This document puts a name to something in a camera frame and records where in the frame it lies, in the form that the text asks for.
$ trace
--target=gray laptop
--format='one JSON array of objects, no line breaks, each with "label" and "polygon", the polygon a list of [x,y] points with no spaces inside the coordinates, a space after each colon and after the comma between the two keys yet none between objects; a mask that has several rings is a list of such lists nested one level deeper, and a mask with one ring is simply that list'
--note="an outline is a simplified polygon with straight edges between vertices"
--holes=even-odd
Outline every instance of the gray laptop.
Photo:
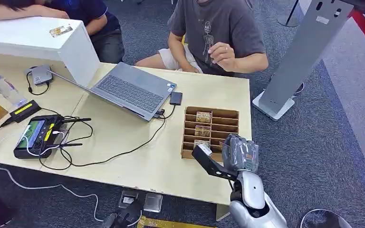
[{"label": "gray laptop", "polygon": [[91,89],[67,81],[132,111],[146,121],[153,118],[177,86],[125,63],[119,63]]}]

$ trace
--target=khaki shorts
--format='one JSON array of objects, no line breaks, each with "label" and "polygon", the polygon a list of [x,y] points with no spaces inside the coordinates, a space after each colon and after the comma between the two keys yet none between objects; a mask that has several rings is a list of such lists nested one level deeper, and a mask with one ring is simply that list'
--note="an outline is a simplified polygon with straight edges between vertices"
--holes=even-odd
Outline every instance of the khaki shorts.
[{"label": "khaki shorts", "polygon": [[[203,74],[201,68],[196,63],[194,56],[189,51],[188,44],[184,44],[184,50],[185,57],[187,58],[188,62],[190,62],[191,66],[195,67],[199,70],[199,72]],[[174,59],[170,49],[160,49],[159,54],[162,57],[163,63],[168,70],[181,70],[180,64],[178,64],[178,62]]]}]

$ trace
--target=cardboard organizer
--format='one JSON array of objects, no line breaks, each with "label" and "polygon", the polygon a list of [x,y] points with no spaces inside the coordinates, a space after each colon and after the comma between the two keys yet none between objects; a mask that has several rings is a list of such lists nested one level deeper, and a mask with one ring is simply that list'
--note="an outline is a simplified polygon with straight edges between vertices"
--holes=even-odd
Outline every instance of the cardboard organizer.
[{"label": "cardboard organizer", "polygon": [[[197,112],[211,113],[210,123],[196,122]],[[196,136],[195,126],[211,127],[209,137]],[[217,162],[223,162],[221,144],[229,134],[239,133],[239,112],[216,108],[187,107],[185,109],[184,135],[182,140],[181,157],[193,159],[192,151],[195,140],[207,141],[212,150],[211,157]]]}]

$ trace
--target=dark blue shirt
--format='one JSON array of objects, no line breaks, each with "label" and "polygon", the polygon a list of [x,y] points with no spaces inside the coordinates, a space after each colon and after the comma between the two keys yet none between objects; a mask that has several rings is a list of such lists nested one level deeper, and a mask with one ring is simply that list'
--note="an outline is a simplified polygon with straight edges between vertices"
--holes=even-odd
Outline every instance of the dark blue shirt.
[{"label": "dark blue shirt", "polygon": [[82,20],[85,26],[105,14],[107,24],[95,35],[103,35],[120,28],[117,17],[108,12],[107,6],[101,0],[52,0],[45,6],[65,11],[70,19]]}]

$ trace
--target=robotic hand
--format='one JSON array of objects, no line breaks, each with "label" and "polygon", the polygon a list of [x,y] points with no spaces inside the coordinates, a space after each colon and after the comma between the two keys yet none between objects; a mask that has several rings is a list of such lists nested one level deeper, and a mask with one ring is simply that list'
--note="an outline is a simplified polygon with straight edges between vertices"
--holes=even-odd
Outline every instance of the robotic hand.
[{"label": "robotic hand", "polygon": [[120,213],[111,213],[101,224],[100,228],[128,228],[136,224],[142,216],[142,204],[135,200]]},{"label": "robotic hand", "polygon": [[252,142],[229,135],[223,146],[224,167],[210,157],[212,151],[204,144],[196,146],[192,155],[209,175],[234,181],[230,213],[240,228],[287,228],[285,218],[264,192],[261,178],[248,170],[258,166],[257,162],[246,161],[255,157],[249,143]]}]

